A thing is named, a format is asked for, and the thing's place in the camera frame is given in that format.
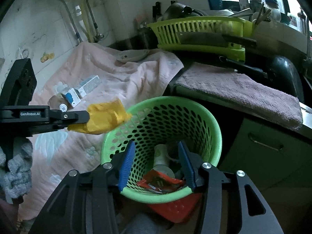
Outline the grey gloved left hand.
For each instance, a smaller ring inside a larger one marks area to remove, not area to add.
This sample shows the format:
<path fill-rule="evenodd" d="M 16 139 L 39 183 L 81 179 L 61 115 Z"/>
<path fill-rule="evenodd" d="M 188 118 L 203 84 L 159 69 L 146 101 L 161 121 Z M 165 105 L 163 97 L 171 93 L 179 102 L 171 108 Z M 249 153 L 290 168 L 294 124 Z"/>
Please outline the grey gloved left hand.
<path fill-rule="evenodd" d="M 9 204 L 22 203 L 32 188 L 33 145 L 27 138 L 17 138 L 13 144 L 13 158 L 8 160 L 1 150 L 1 188 Z"/>

